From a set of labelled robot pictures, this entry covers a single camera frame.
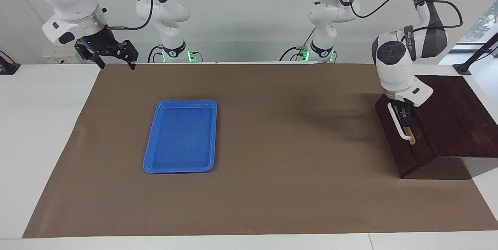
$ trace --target wooden box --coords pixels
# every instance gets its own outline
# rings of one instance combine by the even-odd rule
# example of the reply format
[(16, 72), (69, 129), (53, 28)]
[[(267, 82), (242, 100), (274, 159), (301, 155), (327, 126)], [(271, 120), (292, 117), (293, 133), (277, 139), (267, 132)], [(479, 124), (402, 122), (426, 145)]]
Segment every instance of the wooden box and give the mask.
[(498, 167), (498, 125), (461, 76), (418, 76), (434, 94), (416, 108), (416, 144), (400, 138), (383, 95), (375, 104), (403, 179), (466, 180)]

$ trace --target plastic tray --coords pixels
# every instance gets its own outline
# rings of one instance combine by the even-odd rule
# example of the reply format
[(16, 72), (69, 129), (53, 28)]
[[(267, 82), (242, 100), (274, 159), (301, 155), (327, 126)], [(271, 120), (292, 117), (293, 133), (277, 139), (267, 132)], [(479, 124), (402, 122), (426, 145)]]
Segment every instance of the plastic tray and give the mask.
[(157, 104), (144, 158), (149, 173), (206, 172), (215, 163), (217, 104), (166, 100)]

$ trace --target wooden block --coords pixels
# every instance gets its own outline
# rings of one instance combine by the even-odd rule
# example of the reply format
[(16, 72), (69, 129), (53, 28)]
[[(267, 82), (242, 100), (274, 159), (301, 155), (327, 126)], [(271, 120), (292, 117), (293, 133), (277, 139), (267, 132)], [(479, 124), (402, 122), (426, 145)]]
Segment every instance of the wooden block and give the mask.
[(434, 94), (416, 108), (410, 145), (383, 95), (375, 104), (403, 179), (466, 180), (498, 167), (498, 125), (461, 76), (418, 76)]

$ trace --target white table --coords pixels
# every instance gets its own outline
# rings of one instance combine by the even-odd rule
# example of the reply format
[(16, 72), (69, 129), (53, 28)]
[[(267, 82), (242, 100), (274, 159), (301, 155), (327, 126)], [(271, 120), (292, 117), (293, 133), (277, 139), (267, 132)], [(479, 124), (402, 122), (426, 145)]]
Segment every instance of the white table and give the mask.
[[(162, 236), (21, 239), (95, 83), (95, 65), (23, 65), (0, 76), (0, 249), (327, 249), (495, 250), (498, 231), (279, 236)], [(448, 65), (416, 65), (417, 74), (457, 76)], [(466, 76), (495, 121), (498, 108)], [(498, 169), (474, 179), (498, 218)]]

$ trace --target green light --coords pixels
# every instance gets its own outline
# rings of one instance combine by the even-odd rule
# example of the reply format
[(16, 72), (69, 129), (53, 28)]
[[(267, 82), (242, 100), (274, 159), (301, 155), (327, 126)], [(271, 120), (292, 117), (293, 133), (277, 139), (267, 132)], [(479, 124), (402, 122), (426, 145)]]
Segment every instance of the green light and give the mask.
[(303, 61), (308, 61), (309, 58), (310, 58), (310, 52), (306, 51), (306, 54), (303, 56)]
[(301, 61), (308, 61), (310, 58), (310, 52), (306, 48), (306, 46), (303, 46), (299, 49), (299, 53), (301, 54)]
[(329, 63), (335, 63), (336, 60), (337, 60), (337, 52), (334, 51), (334, 52), (332, 52), (332, 55), (331, 55), (331, 57), (329, 59)]
[(194, 53), (192, 51), (188, 51), (188, 57), (189, 57), (189, 60), (190, 62), (195, 62), (195, 56), (194, 56)]

